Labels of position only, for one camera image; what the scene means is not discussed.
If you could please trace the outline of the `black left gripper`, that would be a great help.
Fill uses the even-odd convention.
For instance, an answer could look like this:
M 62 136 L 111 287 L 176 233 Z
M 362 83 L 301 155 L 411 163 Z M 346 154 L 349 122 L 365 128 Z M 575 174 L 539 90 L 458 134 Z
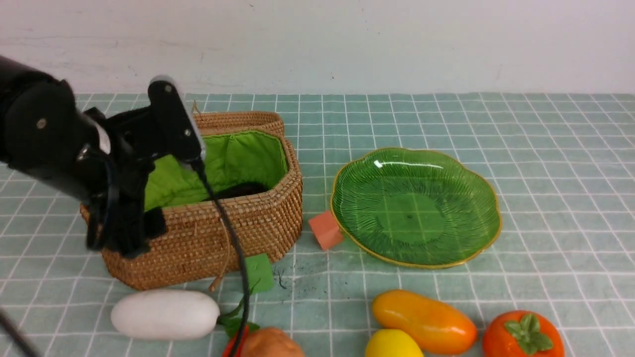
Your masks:
M 145 186 L 154 161 L 168 154 L 162 124 L 152 107 L 106 117 L 98 108 L 82 113 L 96 130 L 83 160 L 89 201 L 86 248 L 107 249 L 127 259 L 150 251 L 149 242 L 167 233 L 163 210 L 145 211 Z M 114 237 L 121 217 L 119 247 Z

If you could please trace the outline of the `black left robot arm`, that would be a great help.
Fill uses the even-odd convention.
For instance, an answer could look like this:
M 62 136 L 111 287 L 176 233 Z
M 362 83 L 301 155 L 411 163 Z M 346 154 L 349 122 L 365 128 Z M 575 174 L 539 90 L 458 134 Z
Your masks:
M 88 210 L 88 249 L 136 258 L 166 226 L 159 209 L 144 207 L 155 158 L 133 146 L 121 122 L 80 111 L 68 82 L 1 57 L 2 162 Z

